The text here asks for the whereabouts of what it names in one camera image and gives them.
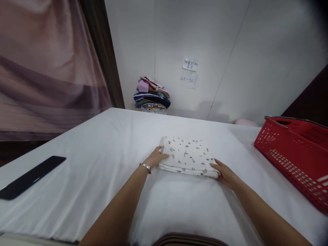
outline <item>written number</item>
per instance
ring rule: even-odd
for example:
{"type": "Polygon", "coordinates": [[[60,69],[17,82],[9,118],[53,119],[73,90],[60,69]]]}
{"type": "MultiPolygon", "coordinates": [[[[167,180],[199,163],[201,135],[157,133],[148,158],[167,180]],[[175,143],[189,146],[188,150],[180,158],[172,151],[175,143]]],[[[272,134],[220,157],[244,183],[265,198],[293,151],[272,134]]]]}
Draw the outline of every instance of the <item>written number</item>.
{"type": "MultiPolygon", "coordinates": [[[[181,81],[186,81],[186,77],[181,77],[180,80],[181,80],[181,81]]],[[[193,79],[187,79],[187,82],[189,82],[189,83],[193,83],[194,80],[193,80],[193,79]]]]}

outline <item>silver bracelet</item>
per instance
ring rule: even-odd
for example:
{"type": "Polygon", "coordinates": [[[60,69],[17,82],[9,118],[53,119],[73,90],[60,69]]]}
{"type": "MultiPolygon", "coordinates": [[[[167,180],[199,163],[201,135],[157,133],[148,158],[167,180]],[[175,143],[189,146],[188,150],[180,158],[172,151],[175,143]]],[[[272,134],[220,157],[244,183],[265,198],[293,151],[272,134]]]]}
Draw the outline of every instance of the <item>silver bracelet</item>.
{"type": "Polygon", "coordinates": [[[140,163],[139,166],[144,166],[145,168],[147,168],[149,170],[148,174],[151,174],[151,166],[144,164],[144,163],[140,163]]]}

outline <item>hand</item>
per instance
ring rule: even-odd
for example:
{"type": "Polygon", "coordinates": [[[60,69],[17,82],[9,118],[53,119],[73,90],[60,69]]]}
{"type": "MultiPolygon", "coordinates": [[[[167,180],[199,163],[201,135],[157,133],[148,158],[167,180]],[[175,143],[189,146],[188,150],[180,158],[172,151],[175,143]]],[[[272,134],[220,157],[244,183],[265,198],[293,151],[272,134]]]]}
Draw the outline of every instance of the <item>hand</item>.
{"type": "Polygon", "coordinates": [[[159,152],[161,148],[161,146],[157,146],[143,163],[149,165],[150,167],[156,167],[161,162],[161,160],[168,158],[170,156],[169,154],[161,154],[159,152]]]}
{"type": "Polygon", "coordinates": [[[229,189],[234,190],[242,182],[241,179],[222,162],[217,159],[214,160],[217,165],[210,163],[211,167],[221,172],[221,175],[217,179],[229,189]]]}

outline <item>forearm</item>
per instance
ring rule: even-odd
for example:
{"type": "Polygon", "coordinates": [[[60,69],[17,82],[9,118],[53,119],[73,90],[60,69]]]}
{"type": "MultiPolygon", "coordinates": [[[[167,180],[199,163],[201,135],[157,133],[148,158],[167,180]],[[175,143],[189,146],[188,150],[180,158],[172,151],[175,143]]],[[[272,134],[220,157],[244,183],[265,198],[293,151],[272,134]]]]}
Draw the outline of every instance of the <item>forearm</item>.
{"type": "Polygon", "coordinates": [[[83,237],[80,245],[124,245],[148,169],[139,166],[83,237]]]}
{"type": "Polygon", "coordinates": [[[234,192],[265,245],[311,245],[244,182],[234,192]]]}

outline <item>red plastic basket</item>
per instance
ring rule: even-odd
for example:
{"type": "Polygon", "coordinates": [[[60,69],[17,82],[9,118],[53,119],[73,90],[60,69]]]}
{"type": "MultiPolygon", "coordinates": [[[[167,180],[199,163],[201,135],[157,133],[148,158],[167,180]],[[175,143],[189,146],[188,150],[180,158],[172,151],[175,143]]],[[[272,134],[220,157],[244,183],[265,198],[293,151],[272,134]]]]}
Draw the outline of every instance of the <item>red plastic basket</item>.
{"type": "Polygon", "coordinates": [[[328,215],[328,128],[294,118],[265,119],[254,146],[328,215]]]}

